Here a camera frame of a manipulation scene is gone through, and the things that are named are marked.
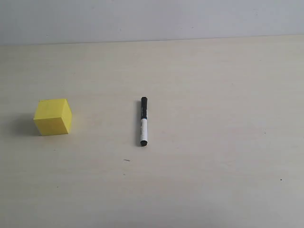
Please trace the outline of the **black and white marker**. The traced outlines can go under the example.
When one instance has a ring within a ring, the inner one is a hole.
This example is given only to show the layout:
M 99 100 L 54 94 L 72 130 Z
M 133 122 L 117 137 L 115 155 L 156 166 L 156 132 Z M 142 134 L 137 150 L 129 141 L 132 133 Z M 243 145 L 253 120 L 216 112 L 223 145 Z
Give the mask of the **black and white marker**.
M 141 98 L 141 135 L 140 144 L 142 147 L 148 144 L 148 121 L 147 121 L 147 97 Z

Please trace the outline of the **yellow foam cube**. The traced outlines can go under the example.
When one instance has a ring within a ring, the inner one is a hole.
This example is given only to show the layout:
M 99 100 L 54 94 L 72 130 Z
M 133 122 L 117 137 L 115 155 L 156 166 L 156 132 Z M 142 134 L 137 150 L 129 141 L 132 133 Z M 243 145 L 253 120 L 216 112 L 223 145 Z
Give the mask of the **yellow foam cube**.
M 68 134 L 72 112 L 67 99 L 39 101 L 33 120 L 42 136 Z

